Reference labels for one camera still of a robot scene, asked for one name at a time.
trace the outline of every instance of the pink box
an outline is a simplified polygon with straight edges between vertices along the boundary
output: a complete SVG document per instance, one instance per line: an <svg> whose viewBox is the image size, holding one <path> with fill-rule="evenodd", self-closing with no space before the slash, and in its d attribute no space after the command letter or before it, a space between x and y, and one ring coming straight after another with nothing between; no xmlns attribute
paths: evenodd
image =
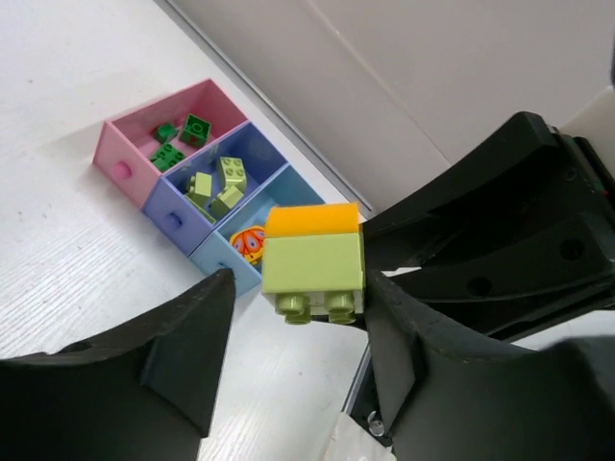
<svg viewBox="0 0 615 461"><path fill-rule="evenodd" d="M94 164L136 206L143 208L162 175L149 159L160 146L154 138L154 130L165 123L180 130L189 113L211 123L208 144L247 121L213 81L205 80L127 115L107 120L98 140ZM186 158L204 149L182 143L179 136L171 144Z"/></svg>

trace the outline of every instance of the white table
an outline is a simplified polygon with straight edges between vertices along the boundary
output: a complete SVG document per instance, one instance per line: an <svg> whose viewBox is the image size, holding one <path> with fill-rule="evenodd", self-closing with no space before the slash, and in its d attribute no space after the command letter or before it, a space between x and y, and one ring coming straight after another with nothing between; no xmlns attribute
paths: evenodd
<svg viewBox="0 0 615 461"><path fill-rule="evenodd" d="M325 200L344 201L152 0L4 0L0 19L2 357L56 352L202 278L90 165L107 117L211 77ZM366 337L244 304L200 458L318 459Z"/></svg>

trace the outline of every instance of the white wall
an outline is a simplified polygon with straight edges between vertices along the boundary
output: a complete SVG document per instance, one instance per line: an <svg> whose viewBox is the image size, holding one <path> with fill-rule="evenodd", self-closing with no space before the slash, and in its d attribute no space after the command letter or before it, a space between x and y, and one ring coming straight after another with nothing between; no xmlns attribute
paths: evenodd
<svg viewBox="0 0 615 461"><path fill-rule="evenodd" d="M175 0L375 207L608 85L614 0Z"/></svg>

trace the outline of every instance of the orange butterfly block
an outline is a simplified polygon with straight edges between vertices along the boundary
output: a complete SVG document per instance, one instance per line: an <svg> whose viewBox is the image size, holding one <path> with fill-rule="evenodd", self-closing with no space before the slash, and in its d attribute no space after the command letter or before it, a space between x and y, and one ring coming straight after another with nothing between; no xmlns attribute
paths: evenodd
<svg viewBox="0 0 615 461"><path fill-rule="evenodd" d="M250 264L256 265L262 259L262 243L264 239L264 227L252 226L234 234L229 239L229 242Z"/></svg>

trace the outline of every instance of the yellow-orange block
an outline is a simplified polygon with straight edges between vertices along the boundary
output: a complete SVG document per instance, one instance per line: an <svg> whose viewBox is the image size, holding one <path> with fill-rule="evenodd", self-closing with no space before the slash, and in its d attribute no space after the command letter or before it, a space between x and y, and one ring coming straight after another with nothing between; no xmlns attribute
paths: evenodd
<svg viewBox="0 0 615 461"><path fill-rule="evenodd" d="M274 206L265 238L358 233L358 204Z"/></svg>

